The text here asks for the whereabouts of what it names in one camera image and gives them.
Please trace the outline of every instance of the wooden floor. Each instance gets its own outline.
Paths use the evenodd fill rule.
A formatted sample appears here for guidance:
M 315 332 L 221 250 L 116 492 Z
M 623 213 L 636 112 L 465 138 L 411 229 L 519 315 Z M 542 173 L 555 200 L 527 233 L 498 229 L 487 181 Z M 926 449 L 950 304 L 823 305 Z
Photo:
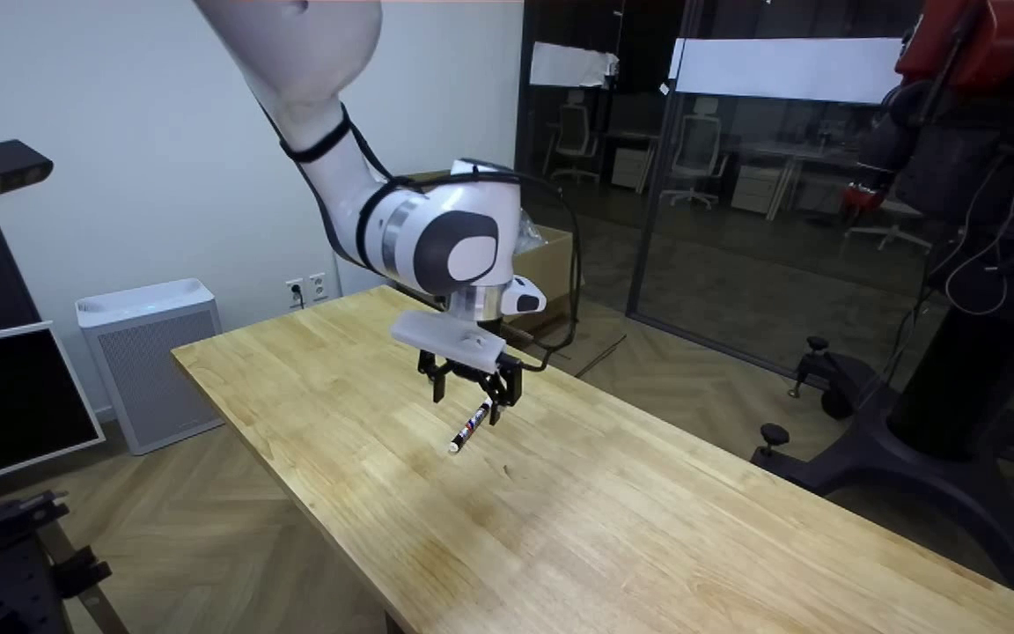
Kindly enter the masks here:
M 582 337 L 559 364 L 744 459 L 767 418 L 791 431 L 789 455 L 801 459 L 837 432 L 815 396 L 789 398 L 784 376 L 623 325 L 602 305 L 586 311 Z M 116 455 L 34 490 L 68 492 L 64 525 L 73 544 L 112 564 L 101 588 L 130 631 L 385 631 L 370 588 L 230 428 L 148 459 Z M 837 504 L 986 566 L 964 534 L 918 506 L 856 490 Z

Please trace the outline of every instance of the robotic arm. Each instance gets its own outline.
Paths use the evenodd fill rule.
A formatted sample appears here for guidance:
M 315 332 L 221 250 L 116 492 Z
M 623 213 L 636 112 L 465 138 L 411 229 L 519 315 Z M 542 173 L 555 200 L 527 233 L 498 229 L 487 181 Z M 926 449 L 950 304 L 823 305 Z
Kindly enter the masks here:
M 461 158 L 438 186 L 411 192 L 379 167 L 337 98 L 373 58 L 379 0 L 197 6 L 318 195 L 335 254 L 411 294 L 449 297 L 445 315 L 409 315 L 395 325 L 403 341 L 422 348 L 420 370 L 438 382 L 438 398 L 445 370 L 434 356 L 461 376 L 499 384 L 506 344 L 480 325 L 545 305 L 542 289 L 513 276 L 519 183 L 499 167 Z

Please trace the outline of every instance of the wooden table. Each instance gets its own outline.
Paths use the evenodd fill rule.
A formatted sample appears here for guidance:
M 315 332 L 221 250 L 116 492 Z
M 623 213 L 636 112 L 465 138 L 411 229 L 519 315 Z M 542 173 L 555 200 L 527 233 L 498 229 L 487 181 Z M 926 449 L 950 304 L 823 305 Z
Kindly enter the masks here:
M 559 370 L 449 455 L 376 289 L 175 356 L 409 631 L 1014 631 L 1014 591 Z

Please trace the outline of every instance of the chair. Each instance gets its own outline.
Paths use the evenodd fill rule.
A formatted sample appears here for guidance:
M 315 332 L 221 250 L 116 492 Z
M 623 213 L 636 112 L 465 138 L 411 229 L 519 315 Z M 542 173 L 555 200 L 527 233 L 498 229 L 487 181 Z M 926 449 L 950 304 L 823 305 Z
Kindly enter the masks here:
M 559 112 L 555 138 L 545 149 L 545 181 L 586 181 L 586 183 L 602 183 L 600 173 L 600 138 L 591 129 L 591 116 L 586 98 L 568 104 Z
M 913 244 L 913 248 L 918 248 L 918 250 L 931 250 L 931 241 L 900 229 L 904 220 L 923 220 L 923 213 L 910 207 L 904 200 L 893 200 L 893 197 L 885 197 L 885 200 L 876 203 L 876 213 L 880 213 L 880 216 L 892 216 L 892 223 L 886 223 L 886 224 L 852 224 L 852 229 L 846 233 L 846 241 L 852 241 L 852 237 L 880 237 L 876 250 L 886 250 L 893 241 L 897 241 L 897 244 Z
M 682 116 L 680 146 L 676 146 L 672 173 L 670 173 L 670 181 L 682 181 L 682 186 L 663 192 L 659 200 L 663 203 L 697 200 L 703 207 L 714 207 L 717 195 L 708 186 L 717 186 L 723 169 L 725 169 L 723 121 Z

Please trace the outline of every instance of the glass door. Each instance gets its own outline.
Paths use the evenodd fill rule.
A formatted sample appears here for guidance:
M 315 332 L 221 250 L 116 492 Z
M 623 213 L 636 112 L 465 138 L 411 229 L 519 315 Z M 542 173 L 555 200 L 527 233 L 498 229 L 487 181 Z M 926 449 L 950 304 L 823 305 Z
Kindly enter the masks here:
M 850 203 L 918 0 L 690 0 L 672 51 L 627 311 L 761 367 L 806 336 L 913 358 L 926 241 L 900 200 Z

